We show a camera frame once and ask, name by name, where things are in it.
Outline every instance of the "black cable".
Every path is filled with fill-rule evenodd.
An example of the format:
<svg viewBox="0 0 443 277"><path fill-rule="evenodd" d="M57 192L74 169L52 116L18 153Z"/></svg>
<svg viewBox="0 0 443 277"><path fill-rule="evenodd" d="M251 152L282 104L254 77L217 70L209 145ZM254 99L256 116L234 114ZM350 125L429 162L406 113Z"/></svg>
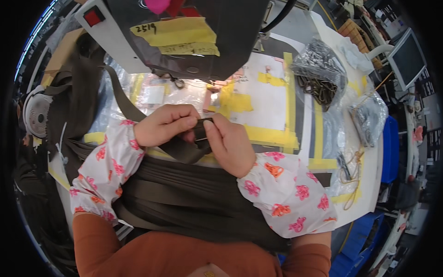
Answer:
<svg viewBox="0 0 443 277"><path fill-rule="evenodd" d="M280 23L280 21L282 21L283 18L285 18L288 15L288 13L291 11L292 7L295 5L296 2L297 2L297 0L288 0L286 2L286 5L283 7L283 10L281 10L281 12L277 15L277 17L271 23L269 23L266 27L261 29L260 32L266 33L267 31L269 31L272 28L274 28L275 26L277 26L277 24Z"/></svg>

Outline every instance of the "fingernail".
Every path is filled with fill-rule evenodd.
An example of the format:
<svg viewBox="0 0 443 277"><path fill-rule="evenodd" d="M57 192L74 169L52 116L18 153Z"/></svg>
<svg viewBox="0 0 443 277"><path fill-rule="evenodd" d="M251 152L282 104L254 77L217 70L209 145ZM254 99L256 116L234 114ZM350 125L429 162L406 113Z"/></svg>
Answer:
<svg viewBox="0 0 443 277"><path fill-rule="evenodd" d="M205 127L206 131L210 131L212 129L212 126L214 126L214 123L212 123L211 121L203 121L203 127Z"/></svg>
<svg viewBox="0 0 443 277"><path fill-rule="evenodd" d="M189 127L194 127L197 124L197 119L195 117L190 117L186 119L186 124L188 124Z"/></svg>

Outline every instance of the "bag of metal hooks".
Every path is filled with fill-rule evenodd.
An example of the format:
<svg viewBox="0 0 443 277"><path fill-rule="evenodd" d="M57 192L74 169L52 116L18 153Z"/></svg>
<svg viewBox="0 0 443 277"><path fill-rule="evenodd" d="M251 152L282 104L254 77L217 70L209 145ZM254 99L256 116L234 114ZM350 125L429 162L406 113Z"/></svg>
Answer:
<svg viewBox="0 0 443 277"><path fill-rule="evenodd" d="M312 94L323 112L335 105L348 83L346 71L332 49L319 39L313 39L294 58L290 68L297 75L304 93Z"/></svg>
<svg viewBox="0 0 443 277"><path fill-rule="evenodd" d="M388 107L383 99L373 90L359 97L348 107L348 111L361 144L364 147L375 147L388 118Z"/></svg>

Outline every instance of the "orange sleeve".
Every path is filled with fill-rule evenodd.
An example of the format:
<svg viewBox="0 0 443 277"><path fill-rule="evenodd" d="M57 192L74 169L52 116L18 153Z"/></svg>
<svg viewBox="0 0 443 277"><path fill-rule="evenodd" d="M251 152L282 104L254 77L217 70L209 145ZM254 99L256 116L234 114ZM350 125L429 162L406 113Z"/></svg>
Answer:
<svg viewBox="0 0 443 277"><path fill-rule="evenodd" d="M111 224L98 215L75 216L72 231L75 262L81 277L92 276L121 247Z"/></svg>
<svg viewBox="0 0 443 277"><path fill-rule="evenodd" d="M324 244L306 244L293 249L281 270L284 277L328 277L331 249Z"/></svg>

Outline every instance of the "white fan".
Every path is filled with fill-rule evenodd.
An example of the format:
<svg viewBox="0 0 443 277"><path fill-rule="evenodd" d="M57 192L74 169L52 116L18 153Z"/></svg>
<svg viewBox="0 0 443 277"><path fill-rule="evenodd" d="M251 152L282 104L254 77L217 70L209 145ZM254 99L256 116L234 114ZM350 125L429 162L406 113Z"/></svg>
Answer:
<svg viewBox="0 0 443 277"><path fill-rule="evenodd" d="M38 85L28 94L23 105L26 131L39 138L46 137L46 122L49 105L52 102L52 96L42 94L44 90L42 85Z"/></svg>

